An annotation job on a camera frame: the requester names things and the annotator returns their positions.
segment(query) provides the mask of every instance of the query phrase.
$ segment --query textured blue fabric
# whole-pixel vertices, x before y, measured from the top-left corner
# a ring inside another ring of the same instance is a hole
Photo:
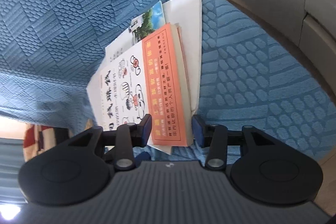
[[[92,118],[85,87],[104,47],[157,1],[0,0],[0,114],[82,131]],[[255,125],[321,158],[336,143],[336,108],[325,92],[245,14],[226,0],[202,1],[202,117],[230,129]],[[197,146],[172,156],[146,150],[167,160],[206,154]],[[229,153],[232,162],[238,150]]]

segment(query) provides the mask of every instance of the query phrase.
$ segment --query blue sky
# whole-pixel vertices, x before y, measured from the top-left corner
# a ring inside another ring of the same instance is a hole
[[[165,24],[165,18],[163,16],[161,2],[159,1],[158,3],[156,3],[152,7],[152,10],[153,10],[152,24],[153,28],[157,30]]]

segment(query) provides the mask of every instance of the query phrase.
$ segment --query white logo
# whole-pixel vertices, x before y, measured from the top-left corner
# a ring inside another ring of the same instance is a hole
[[[170,163],[166,164],[166,167],[168,167],[168,168],[174,167],[174,164],[172,162],[170,162]]]

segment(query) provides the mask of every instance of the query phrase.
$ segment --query metal screw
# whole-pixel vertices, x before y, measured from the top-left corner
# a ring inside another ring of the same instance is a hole
[[[133,162],[130,159],[120,159],[117,161],[117,166],[120,168],[130,167]]]
[[[208,165],[212,168],[218,168],[224,165],[224,161],[221,159],[211,159],[208,161]]]

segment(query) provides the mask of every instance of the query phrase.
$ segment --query notebook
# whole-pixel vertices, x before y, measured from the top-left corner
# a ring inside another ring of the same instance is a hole
[[[165,24],[100,71],[104,130],[152,115],[153,144],[193,143],[186,70],[178,29]]]

